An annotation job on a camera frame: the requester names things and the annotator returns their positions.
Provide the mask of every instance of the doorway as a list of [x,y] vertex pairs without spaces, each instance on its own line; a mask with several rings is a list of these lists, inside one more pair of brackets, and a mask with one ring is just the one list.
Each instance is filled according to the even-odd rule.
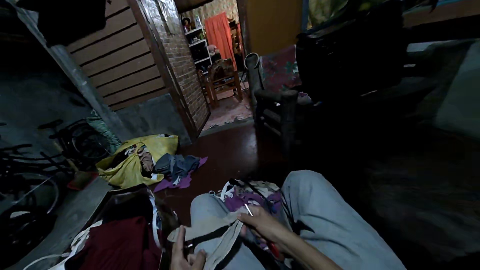
[[211,133],[225,129],[225,125],[235,126],[251,120],[253,112],[244,72],[245,50],[237,0],[199,1],[197,5],[176,0],[176,5],[211,111],[203,132]]

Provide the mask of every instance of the gray pants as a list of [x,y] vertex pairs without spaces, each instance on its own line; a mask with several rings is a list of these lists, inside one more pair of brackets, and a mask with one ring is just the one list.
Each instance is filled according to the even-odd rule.
[[[363,218],[348,205],[333,186],[319,173],[291,172],[282,191],[295,222],[302,221],[314,233],[302,230],[300,237],[331,258],[344,270],[405,269],[392,249]],[[192,226],[209,216],[224,217],[229,213],[224,203],[202,194],[191,206]],[[288,224],[283,211],[283,222]],[[220,238],[200,243],[195,252],[213,252]],[[225,269],[263,270],[251,250],[242,244]]]

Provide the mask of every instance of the hand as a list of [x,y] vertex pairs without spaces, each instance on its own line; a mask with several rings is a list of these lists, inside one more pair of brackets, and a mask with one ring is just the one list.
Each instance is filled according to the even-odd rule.
[[272,217],[260,206],[249,206],[253,216],[241,213],[237,219],[254,228],[253,234],[259,237],[261,242],[265,239],[274,243],[280,252],[285,252],[284,239],[293,233],[283,226],[276,218]]
[[185,242],[185,227],[181,225],[177,241],[173,244],[170,270],[202,270],[206,259],[205,251],[202,249],[196,255],[189,254],[186,260],[183,256],[183,242]]

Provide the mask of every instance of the person's left hand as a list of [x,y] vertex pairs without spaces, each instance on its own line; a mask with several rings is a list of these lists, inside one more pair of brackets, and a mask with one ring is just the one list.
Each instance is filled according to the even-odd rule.
[[206,259],[205,251],[202,249],[196,255],[189,254],[186,260],[183,256],[183,242],[185,242],[185,227],[181,225],[177,241],[173,244],[170,270],[202,270]]

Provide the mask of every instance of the maroon cloth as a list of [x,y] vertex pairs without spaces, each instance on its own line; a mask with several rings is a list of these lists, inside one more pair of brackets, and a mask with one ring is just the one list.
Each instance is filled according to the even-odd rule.
[[144,217],[112,221],[90,229],[85,247],[67,270],[158,270],[161,250]]
[[266,90],[280,92],[301,85],[295,49],[295,45],[292,45],[276,53],[262,56],[262,77]]

